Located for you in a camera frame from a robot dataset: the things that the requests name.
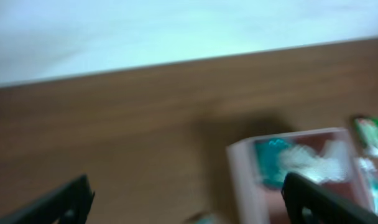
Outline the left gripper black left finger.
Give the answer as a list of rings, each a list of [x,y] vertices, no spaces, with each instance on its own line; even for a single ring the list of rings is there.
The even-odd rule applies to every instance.
[[[83,174],[31,203],[0,218],[0,224],[75,223],[85,224],[95,192]]]

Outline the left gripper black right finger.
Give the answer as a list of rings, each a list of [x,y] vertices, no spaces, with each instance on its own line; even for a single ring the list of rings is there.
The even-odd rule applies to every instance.
[[[378,224],[378,216],[296,173],[286,175],[281,190],[291,223],[306,224],[306,208],[329,224]]]

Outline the green soap box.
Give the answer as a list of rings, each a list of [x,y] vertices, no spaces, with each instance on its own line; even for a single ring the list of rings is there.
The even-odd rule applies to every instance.
[[[366,154],[378,157],[378,117],[360,116],[354,124]]]

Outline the purple foam pump bottle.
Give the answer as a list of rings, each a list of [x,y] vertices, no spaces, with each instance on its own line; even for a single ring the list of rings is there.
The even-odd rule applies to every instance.
[[[316,184],[345,182],[351,177],[348,145],[344,141],[327,140],[321,154],[310,146],[296,144],[278,153],[277,166],[279,171],[274,177],[279,181],[290,172]]]

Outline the teal mouthwash bottle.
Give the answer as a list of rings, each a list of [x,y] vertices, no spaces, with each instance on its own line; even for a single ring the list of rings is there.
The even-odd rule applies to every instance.
[[[281,168],[279,154],[293,145],[293,141],[282,138],[259,140],[254,143],[260,178],[268,189],[282,188],[286,172]]]

